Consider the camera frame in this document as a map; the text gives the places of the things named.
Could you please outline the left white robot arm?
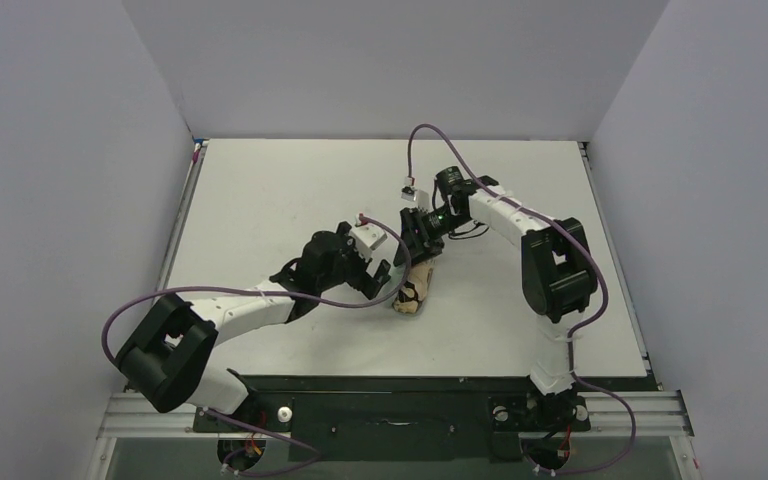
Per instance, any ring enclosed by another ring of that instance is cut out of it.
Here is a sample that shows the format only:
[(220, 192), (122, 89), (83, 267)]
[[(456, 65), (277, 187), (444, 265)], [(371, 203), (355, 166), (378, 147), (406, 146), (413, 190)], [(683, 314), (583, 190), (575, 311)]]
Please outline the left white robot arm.
[[(346, 308), (323, 293), (347, 285), (365, 297), (362, 308), (387, 299), (383, 287), (391, 265), (368, 271), (374, 252), (398, 235), (385, 224), (359, 216), (334, 231), (317, 231), (302, 254), (249, 289), (173, 287), (138, 297), (115, 310), (102, 329), (102, 350), (160, 413), (183, 404), (222, 414), (236, 412), (250, 390), (231, 367), (212, 363), (214, 348), (254, 330), (284, 325), (320, 305)], [(186, 293), (205, 298), (184, 299)]]

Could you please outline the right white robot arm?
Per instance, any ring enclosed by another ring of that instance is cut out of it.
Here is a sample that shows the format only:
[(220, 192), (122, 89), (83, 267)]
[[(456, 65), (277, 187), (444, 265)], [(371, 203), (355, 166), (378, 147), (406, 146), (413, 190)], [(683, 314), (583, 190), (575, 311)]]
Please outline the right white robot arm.
[(493, 178), (466, 179), (456, 166), (436, 175), (435, 190), (443, 198), (439, 207), (432, 206), (413, 178), (406, 178), (401, 195), (413, 205), (401, 210), (400, 221), (408, 250), (396, 253), (395, 265), (419, 265), (441, 255), (445, 237), (470, 222), (508, 240), (520, 250), (523, 295), (541, 333), (529, 378), (544, 395), (570, 389), (574, 380), (567, 332), (598, 286), (581, 222), (570, 217), (547, 224), (526, 212)]

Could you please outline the beige patterned umbrella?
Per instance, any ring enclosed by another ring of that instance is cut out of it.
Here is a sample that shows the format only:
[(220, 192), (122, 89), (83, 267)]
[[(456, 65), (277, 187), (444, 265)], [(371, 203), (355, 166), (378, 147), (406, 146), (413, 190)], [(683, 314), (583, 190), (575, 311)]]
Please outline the beige patterned umbrella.
[(434, 259), (411, 267), (407, 280), (392, 303), (394, 311), (404, 315), (416, 315), (420, 312), (429, 295), (434, 268)]

